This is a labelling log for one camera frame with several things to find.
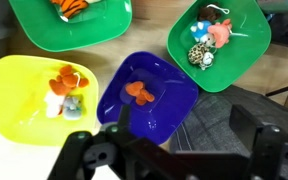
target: leopard toy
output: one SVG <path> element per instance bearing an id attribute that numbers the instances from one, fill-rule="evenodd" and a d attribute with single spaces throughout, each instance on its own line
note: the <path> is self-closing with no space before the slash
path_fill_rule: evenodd
<path id="1" fill-rule="evenodd" d="M 201 64 L 206 52 L 209 52 L 210 48 L 206 47 L 204 43 L 194 45 L 188 52 L 188 59 L 192 64 Z"/>

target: orange plush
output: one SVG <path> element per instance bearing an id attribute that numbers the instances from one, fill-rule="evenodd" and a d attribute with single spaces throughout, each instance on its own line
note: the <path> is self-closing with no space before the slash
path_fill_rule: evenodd
<path id="1" fill-rule="evenodd" d="M 136 97 L 136 104 L 139 106 L 145 105 L 147 102 L 153 102 L 155 97 L 145 89 L 145 84 L 142 81 L 128 83 L 125 86 L 126 92 Z"/>
<path id="2" fill-rule="evenodd" d="M 52 91 L 58 96 L 66 96 L 74 88 L 83 88 L 88 84 L 88 79 L 80 78 L 78 73 L 73 72 L 71 65 L 62 67 L 60 69 L 60 75 L 58 75 L 56 79 L 51 79 L 49 81 Z"/>

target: floor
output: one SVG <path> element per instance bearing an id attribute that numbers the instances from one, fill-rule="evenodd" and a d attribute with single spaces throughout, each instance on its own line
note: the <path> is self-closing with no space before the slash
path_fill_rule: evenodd
<path id="1" fill-rule="evenodd" d="M 37 48 L 20 26 L 10 39 L 9 54 L 43 56 L 75 62 L 89 68 L 99 82 L 100 97 L 121 62 L 135 51 L 150 51 L 174 63 L 166 49 L 168 31 L 194 0 L 133 0 L 133 21 L 125 34 L 96 46 L 51 53 Z M 236 86 L 265 94 L 288 85 L 288 47 L 271 44 L 266 53 L 238 81 Z M 288 92 L 272 99 L 285 104 Z"/>

